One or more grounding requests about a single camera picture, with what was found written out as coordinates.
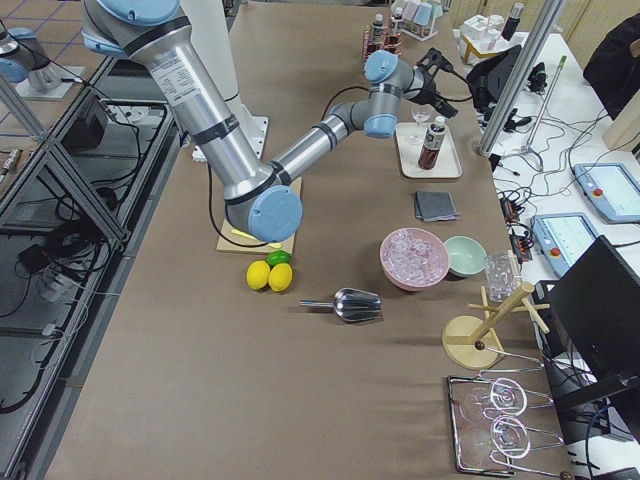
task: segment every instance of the metal scoop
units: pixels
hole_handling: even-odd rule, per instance
[[[332,308],[345,323],[359,323],[382,318],[380,297],[371,292],[355,288],[341,288],[333,302],[300,300],[301,307]]]

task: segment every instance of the computer monitor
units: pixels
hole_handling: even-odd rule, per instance
[[[640,278],[598,237],[549,292],[554,322],[597,382],[556,399],[559,413],[609,398],[640,439]]]

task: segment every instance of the bowl of ice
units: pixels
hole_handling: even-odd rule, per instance
[[[380,262],[395,286],[418,292],[439,283],[449,271],[444,243],[420,228],[394,230],[382,241]]]

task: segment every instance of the small bowl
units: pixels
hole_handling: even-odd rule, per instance
[[[444,243],[420,228],[394,230],[382,241],[380,263],[396,287],[419,292],[439,283],[449,271]]]
[[[487,252],[473,238],[451,237],[444,246],[449,254],[449,271],[458,277],[471,277],[484,270]]]

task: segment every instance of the bottle of red liquid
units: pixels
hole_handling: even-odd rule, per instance
[[[424,137],[420,158],[418,159],[418,166],[423,170],[431,170],[435,167],[446,130],[447,126],[444,124],[444,117],[436,117],[436,121],[429,125],[427,134]]]

